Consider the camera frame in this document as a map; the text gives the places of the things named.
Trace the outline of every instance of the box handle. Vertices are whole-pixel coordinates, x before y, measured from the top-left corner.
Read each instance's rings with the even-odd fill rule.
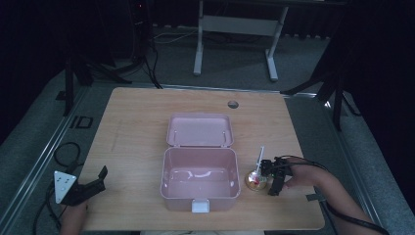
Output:
[[[209,212],[208,199],[194,199],[192,201],[192,212]]]

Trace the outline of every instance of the white triangular device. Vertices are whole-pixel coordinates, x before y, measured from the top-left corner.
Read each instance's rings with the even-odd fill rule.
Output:
[[[55,198],[57,204],[61,203],[75,181],[76,176],[55,171]]]

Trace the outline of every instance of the human hand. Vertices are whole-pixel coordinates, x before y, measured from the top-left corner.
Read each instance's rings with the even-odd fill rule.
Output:
[[[86,218],[88,209],[88,201],[85,201],[77,206],[65,206],[61,205],[62,208],[62,226],[61,235],[75,235],[79,234],[82,230],[83,223]]]
[[[295,186],[316,186],[321,187],[322,184],[334,176],[325,169],[318,166],[308,165],[307,161],[300,158],[287,158],[291,165],[293,177],[285,182],[284,187],[290,188]]]

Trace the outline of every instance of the human arm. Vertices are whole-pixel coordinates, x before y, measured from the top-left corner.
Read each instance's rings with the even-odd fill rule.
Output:
[[[290,164],[305,163],[304,160],[295,158],[289,158],[287,161]],[[339,179],[329,171],[306,164],[292,165],[291,170],[293,172],[293,178],[285,183],[285,187],[315,186],[321,191],[327,203],[337,212],[373,223],[372,219],[350,196]],[[340,234],[381,234],[375,230],[347,222],[336,216],[334,216],[334,221]]]
[[[63,206],[62,226],[60,235],[77,235],[81,232],[86,218],[88,202],[85,201],[77,206]]]

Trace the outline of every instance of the gray carpet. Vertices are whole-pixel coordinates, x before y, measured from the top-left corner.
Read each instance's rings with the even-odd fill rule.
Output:
[[[175,33],[187,33],[193,29],[172,29]],[[202,74],[193,76],[193,63],[196,52],[196,38],[189,36],[170,43],[173,37],[158,37],[158,63],[156,75],[159,83],[165,87],[198,86],[221,89],[243,90],[272,90],[280,91],[292,88],[307,81],[327,46],[328,40],[284,37],[280,39],[276,51],[276,66],[279,81],[268,79],[268,71],[263,50],[270,45],[269,38],[256,38],[254,42],[223,44],[221,35],[210,34],[205,40]],[[252,40],[248,36],[238,36],[238,41]],[[152,65],[156,53],[148,52]],[[119,60],[122,66],[127,62]],[[153,87],[146,74],[145,68],[126,72],[124,78],[133,81],[132,87]],[[80,102],[70,117],[62,117],[65,103],[56,101],[55,97],[64,89],[64,77],[61,73],[52,79],[42,94],[34,102],[24,119],[13,131],[0,148],[0,182],[5,187],[0,196],[0,212],[9,218],[6,209],[9,205],[17,205],[15,219],[9,219],[7,224],[10,234],[29,234],[36,211],[41,206],[47,185],[50,183],[55,169],[61,166],[51,160],[53,150],[69,141],[80,145],[80,159],[84,160],[89,146],[99,125],[100,118],[107,105],[112,90],[120,86],[113,81],[97,77],[92,87],[76,86],[76,94]],[[315,93],[319,84],[304,92]],[[358,202],[363,202],[364,208],[374,212],[391,234],[410,234],[415,231],[413,213],[409,210],[395,185],[391,173],[383,160],[376,142],[362,117],[354,117],[346,109],[342,114],[342,133],[334,129],[330,121],[330,110],[309,96],[287,98],[287,105],[292,116],[301,149],[306,158],[320,162],[336,174],[346,189]],[[74,117],[93,118],[91,128],[71,127]],[[62,158],[72,159],[76,151],[72,146],[63,147],[59,152]],[[13,201],[20,193],[21,184],[30,180],[25,179],[40,156],[47,165],[34,180],[33,191],[27,190],[27,195],[18,204]],[[354,170],[360,176],[351,177]],[[38,234],[57,234],[52,219],[46,210],[40,215],[37,225]],[[319,231],[273,231],[267,234],[333,234],[333,228],[326,219],[326,226]],[[100,232],[85,232],[85,234],[101,234]],[[111,232],[102,234],[128,234],[128,232]]]

